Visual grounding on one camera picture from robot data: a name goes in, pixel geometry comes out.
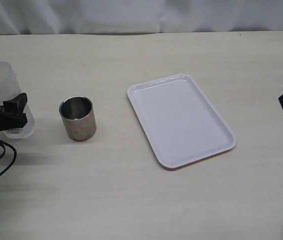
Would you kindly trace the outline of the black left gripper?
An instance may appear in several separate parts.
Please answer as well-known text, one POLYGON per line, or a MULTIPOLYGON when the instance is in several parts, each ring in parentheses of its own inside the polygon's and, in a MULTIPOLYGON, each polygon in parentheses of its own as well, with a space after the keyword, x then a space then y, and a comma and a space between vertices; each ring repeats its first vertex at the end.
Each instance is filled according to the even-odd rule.
POLYGON ((0 132, 23 128, 28 123, 27 115, 24 113, 27 102, 28 97, 25 92, 3 102, 3 106, 0 106, 0 132), (4 111, 13 114, 7 117, 7 122, 4 111))

